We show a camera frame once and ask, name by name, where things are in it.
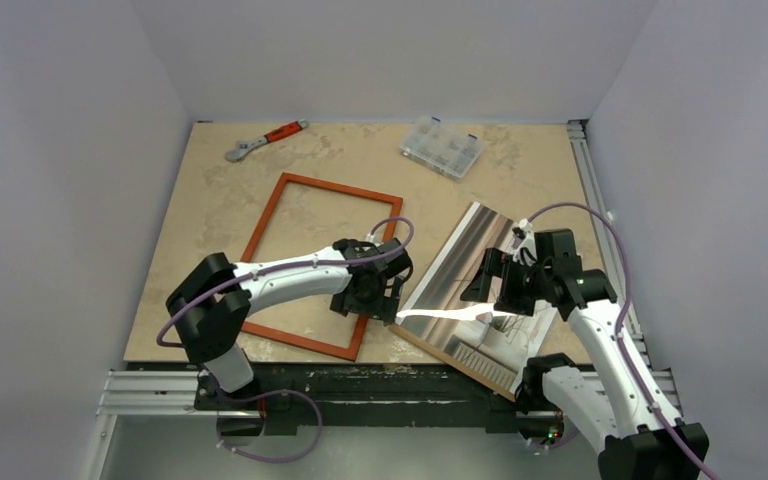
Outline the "photo print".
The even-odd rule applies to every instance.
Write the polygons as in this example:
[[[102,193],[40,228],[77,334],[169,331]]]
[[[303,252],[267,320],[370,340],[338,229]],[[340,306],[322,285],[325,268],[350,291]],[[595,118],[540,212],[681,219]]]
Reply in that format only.
[[[503,249],[515,221],[472,203],[405,301],[392,330],[435,358],[502,397],[513,400],[523,369],[545,340],[556,310],[536,304],[532,316],[494,308],[501,280],[491,280],[488,298],[462,301],[460,295],[479,271],[485,250]]]

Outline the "orange wooden picture frame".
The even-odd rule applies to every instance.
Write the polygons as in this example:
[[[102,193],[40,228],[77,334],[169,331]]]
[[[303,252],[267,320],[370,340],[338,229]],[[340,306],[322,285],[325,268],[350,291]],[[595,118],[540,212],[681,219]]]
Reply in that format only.
[[[363,189],[360,187],[354,187],[327,180],[284,172],[279,177],[279,180],[277,181],[275,188],[267,201],[266,207],[261,214],[255,230],[245,250],[243,251],[243,255],[241,257],[243,262],[250,262],[253,259],[254,254],[256,253],[259,246],[259,242],[261,241],[267,227],[269,226],[271,217],[278,206],[284,189],[290,183],[388,204],[390,206],[390,212],[387,216],[387,219],[389,217],[399,216],[402,212],[403,199],[401,197]],[[283,266],[283,269],[278,270],[278,273],[325,272],[324,259],[319,257],[317,254],[314,255],[312,260],[279,260],[277,265]],[[363,337],[367,328],[367,323],[368,318],[360,316],[358,317],[358,319],[355,321],[348,347],[340,347],[337,345],[324,343],[308,337],[299,336],[257,323],[251,323],[249,320],[243,324],[241,332],[277,341],[304,350],[328,355],[338,359],[355,361],[360,351]]]

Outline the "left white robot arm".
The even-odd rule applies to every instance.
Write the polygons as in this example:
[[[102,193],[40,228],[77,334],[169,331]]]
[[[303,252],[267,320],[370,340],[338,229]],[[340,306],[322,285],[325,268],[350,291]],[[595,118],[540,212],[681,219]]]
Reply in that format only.
[[[401,242],[341,239],[312,254],[267,263],[205,257],[166,300],[170,326],[188,360],[202,366],[232,408],[257,399],[258,382],[237,343],[248,316],[283,303],[328,295],[331,311],[395,320],[413,262]]]

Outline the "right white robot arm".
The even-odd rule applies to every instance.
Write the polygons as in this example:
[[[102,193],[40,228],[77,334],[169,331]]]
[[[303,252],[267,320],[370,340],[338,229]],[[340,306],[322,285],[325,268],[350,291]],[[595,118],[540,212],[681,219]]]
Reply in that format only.
[[[588,384],[563,353],[529,359],[514,398],[530,412],[552,406],[590,443],[603,479],[696,479],[709,448],[699,423],[686,422],[647,369],[607,275],[586,270],[569,229],[541,231],[535,249],[485,250],[463,301],[500,289],[497,311],[532,315],[538,302],[556,308],[585,347],[602,384]]]

